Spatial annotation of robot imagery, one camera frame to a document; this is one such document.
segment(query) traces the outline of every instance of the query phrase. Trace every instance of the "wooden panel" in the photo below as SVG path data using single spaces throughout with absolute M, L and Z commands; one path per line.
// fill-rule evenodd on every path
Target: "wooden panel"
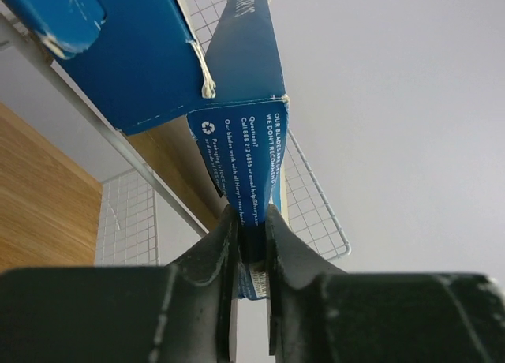
M 91 265 L 102 186 L 0 103 L 0 271 Z
M 185 206 L 214 229 L 227 201 L 219 198 L 185 118 L 127 139 Z

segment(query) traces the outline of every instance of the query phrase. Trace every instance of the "white ceiling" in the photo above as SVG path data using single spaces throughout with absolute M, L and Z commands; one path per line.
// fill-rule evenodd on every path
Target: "white ceiling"
M 291 128 L 350 271 L 505 285 L 505 0 L 272 0 Z

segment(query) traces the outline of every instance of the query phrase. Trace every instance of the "scratched blue surface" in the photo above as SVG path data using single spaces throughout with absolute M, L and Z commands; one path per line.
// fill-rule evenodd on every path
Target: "scratched blue surface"
M 100 23 L 104 17 L 105 23 L 101 30 L 92 23 L 95 34 L 86 37 L 86 49 L 80 54 L 58 61 L 115 128 L 139 133 L 193 109 L 201 98 L 204 77 L 176 0 L 77 2 L 88 11 L 98 4 Z M 83 17 L 78 8 L 69 8 L 69 0 L 6 3 L 35 30 L 54 24 L 51 30 L 58 30 L 59 36 L 83 37 L 88 26 L 81 22 L 80 28 L 74 27 L 73 22 Z
M 254 282 L 266 254 L 267 206 L 271 199 L 281 205 L 288 124 L 268 0 L 228 0 L 205 59 L 217 95 L 186 117 L 209 173 L 239 214 L 240 296 L 256 300 L 264 297 Z
M 86 51 L 98 38 L 105 11 L 98 0 L 3 0 L 61 58 Z

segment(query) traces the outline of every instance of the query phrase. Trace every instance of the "white wall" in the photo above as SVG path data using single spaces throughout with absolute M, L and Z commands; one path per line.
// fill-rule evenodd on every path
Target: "white wall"
M 0 101 L 98 181 L 131 169 L 14 47 L 0 51 Z
M 505 285 L 503 0 L 272 0 L 291 127 L 349 271 Z
M 165 265 L 185 253 L 200 237 L 158 193 L 155 193 L 155 214 L 159 262 Z

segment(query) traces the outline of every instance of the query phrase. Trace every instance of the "wire grid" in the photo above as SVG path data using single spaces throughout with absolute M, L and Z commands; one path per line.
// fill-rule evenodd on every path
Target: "wire grid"
M 103 183 L 95 265 L 157 265 L 154 189 L 135 171 Z
M 191 22 L 204 51 L 214 35 L 226 0 L 186 0 L 191 15 Z
M 196 36 L 204 51 L 226 0 L 186 0 Z M 350 244 L 291 131 L 284 155 L 291 229 L 327 260 L 350 254 Z
M 293 232 L 326 260 L 349 255 L 346 235 L 291 131 L 286 139 L 284 170 Z

